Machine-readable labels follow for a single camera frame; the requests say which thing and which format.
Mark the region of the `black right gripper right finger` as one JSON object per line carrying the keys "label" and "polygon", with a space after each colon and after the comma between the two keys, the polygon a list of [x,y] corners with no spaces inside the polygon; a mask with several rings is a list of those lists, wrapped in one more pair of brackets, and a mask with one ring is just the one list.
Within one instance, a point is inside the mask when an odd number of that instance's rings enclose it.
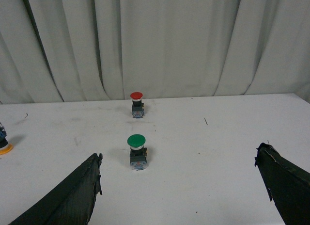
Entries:
{"label": "black right gripper right finger", "polygon": [[270,201],[286,225],[310,223],[310,174],[283,158],[273,146],[257,148],[258,166]]}

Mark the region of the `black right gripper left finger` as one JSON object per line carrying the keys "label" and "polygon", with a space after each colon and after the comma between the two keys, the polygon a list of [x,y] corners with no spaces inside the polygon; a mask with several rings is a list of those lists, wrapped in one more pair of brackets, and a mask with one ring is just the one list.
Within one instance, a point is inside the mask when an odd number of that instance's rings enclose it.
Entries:
{"label": "black right gripper left finger", "polygon": [[12,225],[86,225],[97,194],[102,194],[100,166],[103,155],[92,154],[61,183]]}

